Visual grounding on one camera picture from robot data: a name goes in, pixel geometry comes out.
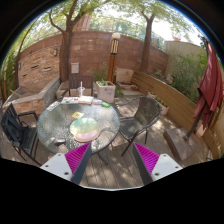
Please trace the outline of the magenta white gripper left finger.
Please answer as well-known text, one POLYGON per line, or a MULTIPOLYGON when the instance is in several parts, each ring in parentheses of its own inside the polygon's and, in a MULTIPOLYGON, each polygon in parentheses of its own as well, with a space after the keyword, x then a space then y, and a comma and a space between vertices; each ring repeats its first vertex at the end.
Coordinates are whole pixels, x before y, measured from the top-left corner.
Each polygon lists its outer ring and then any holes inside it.
POLYGON ((86 143, 66 154, 57 153, 41 169, 79 185, 91 153, 91 144, 86 143))

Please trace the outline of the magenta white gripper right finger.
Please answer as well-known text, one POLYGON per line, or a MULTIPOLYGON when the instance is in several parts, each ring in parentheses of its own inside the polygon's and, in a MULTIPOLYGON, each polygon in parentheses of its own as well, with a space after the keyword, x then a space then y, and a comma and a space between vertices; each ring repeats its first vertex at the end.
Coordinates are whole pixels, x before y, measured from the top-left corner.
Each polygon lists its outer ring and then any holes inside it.
POLYGON ((157 154, 136 142, 133 143, 133 154, 144 185, 182 169, 168 154, 157 154))

